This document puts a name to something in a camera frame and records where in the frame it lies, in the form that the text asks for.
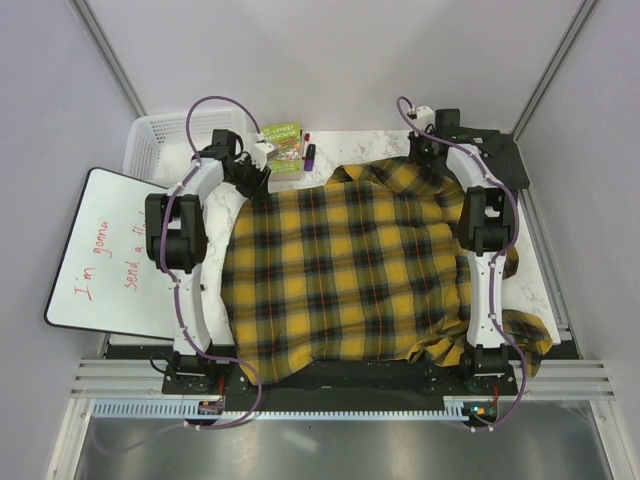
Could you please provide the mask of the yellow plaid long sleeve shirt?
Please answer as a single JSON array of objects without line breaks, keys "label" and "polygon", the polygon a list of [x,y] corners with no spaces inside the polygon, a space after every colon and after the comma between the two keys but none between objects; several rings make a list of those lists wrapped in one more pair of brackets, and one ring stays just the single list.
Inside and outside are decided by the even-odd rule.
[{"label": "yellow plaid long sleeve shirt", "polygon": [[472,292],[463,200],[453,180],[394,157],[246,201],[221,280],[246,377],[274,384],[321,360],[458,365]]}]

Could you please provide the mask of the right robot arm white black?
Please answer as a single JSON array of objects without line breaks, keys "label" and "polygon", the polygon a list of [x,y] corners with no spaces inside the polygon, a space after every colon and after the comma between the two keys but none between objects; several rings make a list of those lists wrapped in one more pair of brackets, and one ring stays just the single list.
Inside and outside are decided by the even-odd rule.
[{"label": "right robot arm white black", "polygon": [[427,132],[436,118],[429,107],[409,106],[401,115],[413,130],[437,146],[447,148],[445,165],[464,192],[457,237],[469,264],[472,300],[458,381],[477,394],[489,387],[494,376],[508,371],[508,345],[502,316],[502,279],[507,253],[519,235],[517,205],[472,144],[456,144]]}]

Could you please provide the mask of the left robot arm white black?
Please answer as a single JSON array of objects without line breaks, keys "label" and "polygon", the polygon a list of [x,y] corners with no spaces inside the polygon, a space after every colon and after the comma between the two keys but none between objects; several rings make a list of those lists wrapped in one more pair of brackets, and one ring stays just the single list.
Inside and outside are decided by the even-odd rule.
[{"label": "left robot arm white black", "polygon": [[206,355],[212,337],[202,303],[201,272],[207,253],[205,201],[228,183],[247,199],[268,197],[267,162],[276,147],[262,133],[245,145],[230,130],[212,132],[211,144],[197,150],[186,175],[166,194],[145,199],[146,253],[171,282],[177,355]]}]

